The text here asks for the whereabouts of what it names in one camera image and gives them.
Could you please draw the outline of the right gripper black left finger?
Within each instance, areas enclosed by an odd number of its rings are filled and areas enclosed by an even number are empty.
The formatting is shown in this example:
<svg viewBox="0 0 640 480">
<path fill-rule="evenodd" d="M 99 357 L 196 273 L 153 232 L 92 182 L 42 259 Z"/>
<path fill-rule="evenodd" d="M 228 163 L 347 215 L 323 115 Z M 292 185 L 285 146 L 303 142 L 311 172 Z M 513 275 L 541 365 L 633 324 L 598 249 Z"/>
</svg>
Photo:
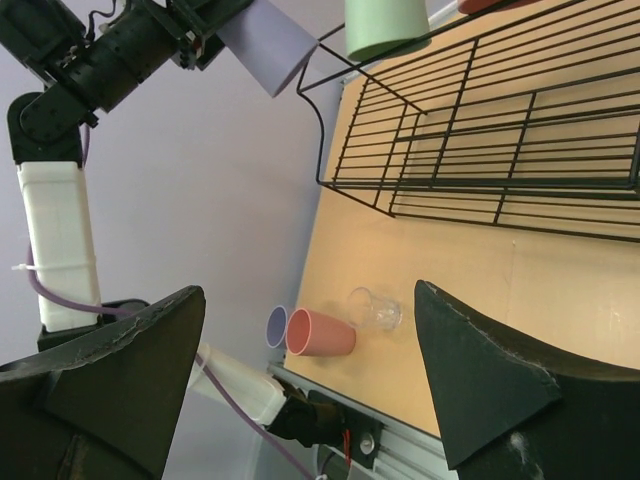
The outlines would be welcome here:
<svg viewBox="0 0 640 480">
<path fill-rule="evenodd" d="M 163 476 L 205 317 L 199 286 L 1 368 L 4 479 Z"/>
</svg>

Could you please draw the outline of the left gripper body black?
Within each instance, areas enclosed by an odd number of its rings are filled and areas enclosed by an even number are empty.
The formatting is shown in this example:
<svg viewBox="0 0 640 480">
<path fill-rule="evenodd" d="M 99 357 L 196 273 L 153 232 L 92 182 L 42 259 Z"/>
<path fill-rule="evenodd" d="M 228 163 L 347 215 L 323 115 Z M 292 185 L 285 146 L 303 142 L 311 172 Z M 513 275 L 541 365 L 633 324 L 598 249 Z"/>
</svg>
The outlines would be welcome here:
<svg viewBox="0 0 640 480">
<path fill-rule="evenodd" d="M 206 69 L 225 48 L 217 32 L 251 3 L 251 0 L 167 1 L 168 12 L 181 29 L 174 63 L 185 70 Z"/>
</svg>

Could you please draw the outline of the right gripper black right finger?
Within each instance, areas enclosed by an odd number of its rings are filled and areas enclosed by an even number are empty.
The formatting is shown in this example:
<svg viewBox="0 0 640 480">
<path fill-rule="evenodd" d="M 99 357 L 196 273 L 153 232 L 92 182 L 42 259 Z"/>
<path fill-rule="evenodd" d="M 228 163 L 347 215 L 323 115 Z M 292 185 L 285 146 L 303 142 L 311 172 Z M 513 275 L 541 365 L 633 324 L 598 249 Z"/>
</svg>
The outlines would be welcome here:
<svg viewBox="0 0 640 480">
<path fill-rule="evenodd" d="M 638 478 L 638 370 L 544 343 L 424 280 L 414 313 L 459 478 Z"/>
</svg>

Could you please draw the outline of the green plastic cup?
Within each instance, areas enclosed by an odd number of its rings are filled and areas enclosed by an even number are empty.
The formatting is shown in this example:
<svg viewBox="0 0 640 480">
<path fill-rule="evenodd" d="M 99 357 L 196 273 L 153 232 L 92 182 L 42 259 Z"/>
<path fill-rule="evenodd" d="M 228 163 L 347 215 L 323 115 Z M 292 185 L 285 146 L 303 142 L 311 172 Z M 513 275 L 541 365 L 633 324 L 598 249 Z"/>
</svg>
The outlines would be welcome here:
<svg viewBox="0 0 640 480">
<path fill-rule="evenodd" d="M 422 0 L 346 0 L 346 55 L 364 62 L 385 53 L 403 56 L 431 43 L 426 2 Z"/>
</svg>

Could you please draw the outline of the red plastic cup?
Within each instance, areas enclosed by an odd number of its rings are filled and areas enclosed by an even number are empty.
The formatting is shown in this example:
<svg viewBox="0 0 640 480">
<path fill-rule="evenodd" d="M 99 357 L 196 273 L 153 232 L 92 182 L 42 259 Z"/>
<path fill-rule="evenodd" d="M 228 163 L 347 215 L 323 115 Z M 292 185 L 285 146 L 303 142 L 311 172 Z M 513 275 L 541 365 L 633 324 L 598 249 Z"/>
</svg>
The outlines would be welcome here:
<svg viewBox="0 0 640 480">
<path fill-rule="evenodd" d="M 346 356 L 355 348 L 356 331 L 332 316 L 299 308 L 289 318 L 285 340 L 292 355 Z"/>
</svg>

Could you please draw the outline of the pink plastic cup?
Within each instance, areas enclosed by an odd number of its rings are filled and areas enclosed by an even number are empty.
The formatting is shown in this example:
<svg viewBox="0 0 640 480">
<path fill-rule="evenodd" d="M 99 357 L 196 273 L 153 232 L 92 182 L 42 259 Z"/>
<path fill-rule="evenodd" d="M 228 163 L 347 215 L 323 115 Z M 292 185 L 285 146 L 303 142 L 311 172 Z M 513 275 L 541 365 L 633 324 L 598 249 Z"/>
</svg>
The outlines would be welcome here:
<svg viewBox="0 0 640 480">
<path fill-rule="evenodd" d="M 530 0 L 458 0 L 457 8 L 458 12 L 461 14 L 474 15 L 487 9 L 500 12 L 520 8 L 531 4 L 532 2 Z"/>
</svg>

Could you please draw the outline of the black wire dish rack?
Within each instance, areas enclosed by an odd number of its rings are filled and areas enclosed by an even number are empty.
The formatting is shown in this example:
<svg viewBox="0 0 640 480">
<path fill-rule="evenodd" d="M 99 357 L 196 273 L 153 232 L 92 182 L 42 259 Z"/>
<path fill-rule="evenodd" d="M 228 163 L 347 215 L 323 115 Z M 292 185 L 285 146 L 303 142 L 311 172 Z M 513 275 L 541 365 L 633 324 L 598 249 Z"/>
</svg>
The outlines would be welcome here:
<svg viewBox="0 0 640 480">
<path fill-rule="evenodd" d="M 319 185 L 390 217 L 638 241 L 637 2 L 457 8 L 427 38 L 339 71 L 361 76 Z"/>
</svg>

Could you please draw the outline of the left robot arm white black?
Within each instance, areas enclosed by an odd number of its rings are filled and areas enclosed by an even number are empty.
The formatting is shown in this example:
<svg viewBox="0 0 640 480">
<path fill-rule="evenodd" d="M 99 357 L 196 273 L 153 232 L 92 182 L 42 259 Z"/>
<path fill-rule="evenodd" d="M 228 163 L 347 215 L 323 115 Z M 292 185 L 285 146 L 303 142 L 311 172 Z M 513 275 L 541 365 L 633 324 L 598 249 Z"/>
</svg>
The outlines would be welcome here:
<svg viewBox="0 0 640 480">
<path fill-rule="evenodd" d="M 89 446 L 149 465 L 168 452 L 199 351 L 205 298 L 185 288 L 138 313 L 100 298 L 80 130 L 173 61 L 204 69 L 231 50 L 271 95 L 316 41 L 268 1 L 130 1 L 97 34 L 60 1 L 5 1 L 1 43 L 42 92 L 9 107 L 43 326 L 36 355 L 1 370 L 1 450 L 19 461 Z"/>
</svg>

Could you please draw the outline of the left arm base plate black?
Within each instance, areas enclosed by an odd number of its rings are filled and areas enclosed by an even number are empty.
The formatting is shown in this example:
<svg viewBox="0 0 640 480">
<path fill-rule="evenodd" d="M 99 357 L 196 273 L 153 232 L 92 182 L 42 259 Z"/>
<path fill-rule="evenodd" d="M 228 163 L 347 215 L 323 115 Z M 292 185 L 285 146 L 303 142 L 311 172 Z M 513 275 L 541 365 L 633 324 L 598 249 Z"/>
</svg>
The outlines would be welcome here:
<svg viewBox="0 0 640 480">
<path fill-rule="evenodd" d="M 321 425 L 327 434 L 320 444 L 333 447 L 357 466 L 372 470 L 383 424 L 318 390 L 311 390 L 308 399 L 321 406 Z"/>
</svg>

